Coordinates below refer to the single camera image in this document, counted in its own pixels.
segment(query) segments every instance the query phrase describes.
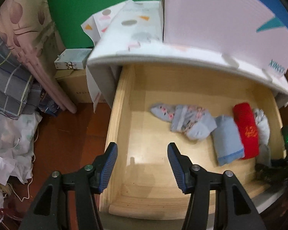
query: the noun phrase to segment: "white string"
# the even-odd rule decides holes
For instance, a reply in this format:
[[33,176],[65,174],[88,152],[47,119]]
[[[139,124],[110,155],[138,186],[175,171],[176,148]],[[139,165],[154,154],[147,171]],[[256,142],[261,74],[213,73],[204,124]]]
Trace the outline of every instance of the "white string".
[[0,219],[0,223],[2,223],[3,219],[4,219],[4,215],[3,215],[2,218]]
[[[35,159],[36,159],[34,153],[33,153],[33,156],[34,156],[34,160],[32,161],[32,163],[34,163],[34,162],[35,162]],[[31,178],[31,181],[30,181],[29,184],[28,184],[28,197],[23,197],[22,199],[20,199],[20,197],[18,196],[18,194],[16,194],[16,192],[14,191],[14,189],[13,189],[13,187],[12,187],[12,185],[11,185],[10,183],[7,183],[7,184],[6,184],[6,187],[8,188],[8,185],[9,185],[9,186],[11,187],[11,189],[13,190],[14,194],[18,197],[18,199],[20,199],[20,201],[23,202],[24,199],[29,199],[29,198],[30,198],[29,186],[30,186],[30,184],[31,184],[32,182],[33,182],[33,177]]]
[[20,138],[18,138],[17,144],[13,148],[15,148],[19,144],[19,141],[20,141]]
[[22,199],[20,199],[20,197],[18,196],[18,194],[16,194],[16,192],[14,191],[12,185],[10,183],[7,183],[6,185],[10,185],[11,189],[13,190],[13,192],[15,193],[15,195],[18,197],[18,199],[20,199],[21,202],[24,201],[24,199],[29,199],[30,198],[30,192],[29,192],[29,186],[30,184],[33,182],[33,177],[31,178],[31,181],[28,184],[28,197],[23,197]]
[[6,229],[9,229],[9,228],[4,224],[3,221],[1,222],[1,224],[4,225]]
[[34,139],[34,143],[37,141],[38,139],[38,133],[39,133],[39,130],[38,130],[38,126],[37,126],[37,136],[36,136],[36,139]]

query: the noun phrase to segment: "plaid cloth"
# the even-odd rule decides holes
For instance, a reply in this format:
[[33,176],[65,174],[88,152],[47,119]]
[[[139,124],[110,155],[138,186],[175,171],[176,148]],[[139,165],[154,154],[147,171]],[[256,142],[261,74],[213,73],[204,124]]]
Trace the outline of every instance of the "plaid cloth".
[[0,113],[17,118],[38,106],[41,86],[11,54],[0,37]]

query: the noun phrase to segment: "small box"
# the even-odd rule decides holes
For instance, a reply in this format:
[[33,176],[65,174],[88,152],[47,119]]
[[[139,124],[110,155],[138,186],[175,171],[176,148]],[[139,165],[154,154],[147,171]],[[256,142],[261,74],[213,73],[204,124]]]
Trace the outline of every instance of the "small box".
[[91,53],[90,48],[66,49],[54,61],[56,69],[85,69],[86,60]]

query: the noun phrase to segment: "wooden floor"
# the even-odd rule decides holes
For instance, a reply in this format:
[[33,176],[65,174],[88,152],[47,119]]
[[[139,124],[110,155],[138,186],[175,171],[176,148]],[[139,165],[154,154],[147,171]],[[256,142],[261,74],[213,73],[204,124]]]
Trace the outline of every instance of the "wooden floor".
[[[33,167],[33,182],[30,199],[20,202],[15,198],[16,210],[25,214],[37,192],[54,171],[70,173],[77,171],[104,152],[111,109],[99,103],[93,113],[92,103],[78,104],[78,112],[62,112],[58,117],[44,115],[39,124],[38,140],[34,144],[36,161]],[[16,193],[27,196],[27,185],[13,179]],[[70,195],[71,227],[77,229],[74,194]]]

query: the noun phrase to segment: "red cloth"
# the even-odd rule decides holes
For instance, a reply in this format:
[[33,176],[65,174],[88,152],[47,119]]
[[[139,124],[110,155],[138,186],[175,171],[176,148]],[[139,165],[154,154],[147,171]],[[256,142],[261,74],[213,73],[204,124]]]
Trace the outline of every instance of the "red cloth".
[[250,159],[259,155],[258,131],[254,115],[249,103],[234,106],[234,120],[238,126],[245,157]]

